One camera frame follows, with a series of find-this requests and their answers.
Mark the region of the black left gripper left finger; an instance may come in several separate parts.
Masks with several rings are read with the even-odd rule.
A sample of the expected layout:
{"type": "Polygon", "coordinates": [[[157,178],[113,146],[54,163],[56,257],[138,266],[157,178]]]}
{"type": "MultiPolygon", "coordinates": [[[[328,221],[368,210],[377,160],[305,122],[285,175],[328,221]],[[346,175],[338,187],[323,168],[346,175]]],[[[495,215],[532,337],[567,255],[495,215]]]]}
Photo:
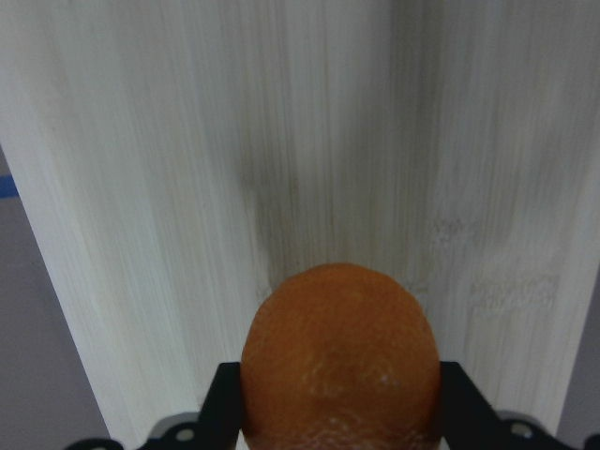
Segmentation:
{"type": "Polygon", "coordinates": [[[171,416],[143,449],[234,449],[244,416],[238,362],[218,365],[200,411],[188,420],[171,416]]]}

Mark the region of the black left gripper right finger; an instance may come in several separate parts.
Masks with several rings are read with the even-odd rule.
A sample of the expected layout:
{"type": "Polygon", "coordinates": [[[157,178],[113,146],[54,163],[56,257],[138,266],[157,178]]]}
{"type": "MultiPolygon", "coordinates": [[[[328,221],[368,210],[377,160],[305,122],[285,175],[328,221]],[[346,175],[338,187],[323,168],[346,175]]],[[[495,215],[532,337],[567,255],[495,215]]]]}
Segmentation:
{"type": "Polygon", "coordinates": [[[528,418],[502,418],[457,362],[442,361],[442,436],[450,449],[567,449],[528,418]]]}

